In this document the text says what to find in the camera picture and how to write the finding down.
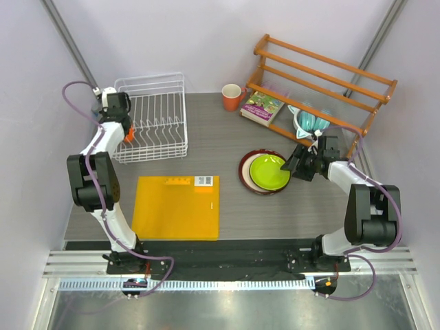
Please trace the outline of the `large red cream plate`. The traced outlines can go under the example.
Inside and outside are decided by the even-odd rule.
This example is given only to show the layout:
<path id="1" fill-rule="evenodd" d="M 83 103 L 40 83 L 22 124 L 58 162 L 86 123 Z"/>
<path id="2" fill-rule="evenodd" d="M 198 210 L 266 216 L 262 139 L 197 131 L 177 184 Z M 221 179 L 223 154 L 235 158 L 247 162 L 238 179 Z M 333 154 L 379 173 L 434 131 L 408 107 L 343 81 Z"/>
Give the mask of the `large red cream plate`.
<path id="1" fill-rule="evenodd" d="M 291 179 L 288 170 L 281 170 L 285 158 L 267 149 L 250 151 L 239 163 L 241 183 L 258 195 L 273 195 L 287 187 Z"/>

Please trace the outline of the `orange plate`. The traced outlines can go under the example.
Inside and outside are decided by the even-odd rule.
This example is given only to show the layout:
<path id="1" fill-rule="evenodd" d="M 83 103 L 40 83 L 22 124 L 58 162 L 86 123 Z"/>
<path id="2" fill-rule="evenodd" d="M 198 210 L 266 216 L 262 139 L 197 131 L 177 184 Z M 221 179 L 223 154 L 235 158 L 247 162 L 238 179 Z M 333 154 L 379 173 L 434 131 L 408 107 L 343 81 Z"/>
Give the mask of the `orange plate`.
<path id="1" fill-rule="evenodd" d="M 131 126 L 129 129 L 129 132 L 127 133 L 127 135 L 124 138 L 124 142 L 126 142 L 126 143 L 132 142 L 134 140 L 134 132 L 135 132 L 134 127 Z"/>

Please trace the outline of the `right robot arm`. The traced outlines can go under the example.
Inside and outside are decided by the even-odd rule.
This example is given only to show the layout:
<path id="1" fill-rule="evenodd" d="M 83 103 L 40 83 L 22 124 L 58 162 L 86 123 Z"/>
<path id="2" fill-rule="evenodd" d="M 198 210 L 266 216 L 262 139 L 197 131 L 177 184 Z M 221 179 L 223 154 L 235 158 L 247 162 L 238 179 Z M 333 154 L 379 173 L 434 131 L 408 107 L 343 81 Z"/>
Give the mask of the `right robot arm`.
<path id="1" fill-rule="evenodd" d="M 307 258 L 314 269 L 331 271 L 352 252 L 385 253 L 399 243 L 402 214 L 398 187 L 372 180 L 341 157 L 336 136 L 320 136 L 310 147 L 298 145 L 281 170 L 307 182 L 316 174 L 322 175 L 348 195 L 342 228 L 318 236 L 311 245 Z"/>

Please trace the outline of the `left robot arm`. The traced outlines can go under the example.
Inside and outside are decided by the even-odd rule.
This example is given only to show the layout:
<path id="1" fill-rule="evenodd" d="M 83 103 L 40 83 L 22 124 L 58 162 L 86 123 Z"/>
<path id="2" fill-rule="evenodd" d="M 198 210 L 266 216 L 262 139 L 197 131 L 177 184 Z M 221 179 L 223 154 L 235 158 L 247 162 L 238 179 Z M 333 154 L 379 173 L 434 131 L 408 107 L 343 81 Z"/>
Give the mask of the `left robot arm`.
<path id="1" fill-rule="evenodd" d="M 93 90 L 101 115 L 97 132 L 83 151 L 67 158 L 69 183 L 74 203 L 98 220 L 110 244 L 110 274 L 141 273 L 146 266 L 142 244 L 130 229 L 119 201 L 120 185 L 111 158 L 132 125 L 131 101 L 113 87 Z"/>

